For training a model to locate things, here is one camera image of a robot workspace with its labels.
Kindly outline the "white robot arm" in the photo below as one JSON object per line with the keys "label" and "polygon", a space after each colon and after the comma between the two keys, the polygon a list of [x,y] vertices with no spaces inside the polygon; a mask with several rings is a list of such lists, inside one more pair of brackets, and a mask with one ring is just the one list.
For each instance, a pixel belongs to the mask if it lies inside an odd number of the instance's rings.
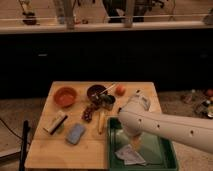
{"label": "white robot arm", "polygon": [[213,121],[150,112],[150,100],[135,93],[118,111],[118,120],[129,137],[151,133],[213,154]]}

